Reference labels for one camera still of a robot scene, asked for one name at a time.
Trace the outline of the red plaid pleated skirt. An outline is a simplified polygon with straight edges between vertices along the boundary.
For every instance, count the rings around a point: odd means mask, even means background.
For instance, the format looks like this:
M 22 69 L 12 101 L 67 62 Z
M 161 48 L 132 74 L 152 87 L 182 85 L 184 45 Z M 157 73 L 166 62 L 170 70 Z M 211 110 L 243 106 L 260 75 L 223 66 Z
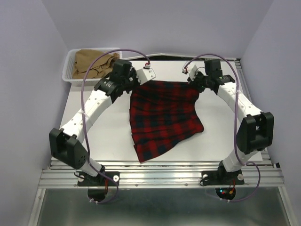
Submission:
M 195 110 L 198 98 L 185 82 L 150 81 L 132 91 L 129 123 L 140 163 L 204 131 Z

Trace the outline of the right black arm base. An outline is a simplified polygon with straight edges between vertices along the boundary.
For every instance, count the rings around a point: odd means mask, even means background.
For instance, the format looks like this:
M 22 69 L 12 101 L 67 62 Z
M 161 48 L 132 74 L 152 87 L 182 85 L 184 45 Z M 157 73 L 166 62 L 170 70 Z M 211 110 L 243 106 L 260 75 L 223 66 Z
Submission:
M 201 172 L 201 186 L 244 185 L 242 170 L 227 172 L 224 166 Z

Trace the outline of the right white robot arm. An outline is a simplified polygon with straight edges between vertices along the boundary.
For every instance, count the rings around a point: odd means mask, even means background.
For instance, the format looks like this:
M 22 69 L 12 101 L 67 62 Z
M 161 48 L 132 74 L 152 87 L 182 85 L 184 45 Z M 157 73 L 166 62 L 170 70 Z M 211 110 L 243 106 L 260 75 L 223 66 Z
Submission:
M 222 162 L 216 172 L 217 180 L 226 184 L 233 179 L 233 172 L 241 170 L 257 152 L 273 141 L 274 116 L 256 107 L 240 90 L 239 83 L 230 75 L 224 75 L 219 59 L 205 61 L 205 73 L 194 63 L 182 69 L 188 82 L 199 92 L 210 89 L 221 98 L 235 115 L 234 150 Z

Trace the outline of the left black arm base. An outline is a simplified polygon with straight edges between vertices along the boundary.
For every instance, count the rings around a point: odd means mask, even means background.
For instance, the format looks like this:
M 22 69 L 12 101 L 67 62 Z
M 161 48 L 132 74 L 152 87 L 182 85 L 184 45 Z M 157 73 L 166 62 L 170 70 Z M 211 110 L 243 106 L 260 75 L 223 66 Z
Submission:
M 117 184 L 119 184 L 120 172 L 107 171 L 104 174 L 113 179 Z M 77 186 L 115 186 L 115 184 L 111 180 L 107 180 L 100 175 L 92 177 L 83 171 L 76 171 L 74 172 L 74 176 L 78 179 Z

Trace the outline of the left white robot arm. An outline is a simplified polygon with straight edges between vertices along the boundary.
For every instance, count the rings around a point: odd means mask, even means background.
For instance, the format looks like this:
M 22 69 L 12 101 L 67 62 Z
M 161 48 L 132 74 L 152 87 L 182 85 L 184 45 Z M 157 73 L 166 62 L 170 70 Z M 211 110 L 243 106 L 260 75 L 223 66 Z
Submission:
M 60 129 L 49 133 L 52 157 L 75 170 L 88 174 L 95 186 L 104 182 L 103 166 L 90 158 L 90 151 L 82 143 L 87 141 L 87 132 L 124 92 L 130 92 L 145 83 L 144 69 L 136 70 L 131 62 L 117 60 L 113 70 L 94 86 L 90 97 L 82 102 L 82 108 Z

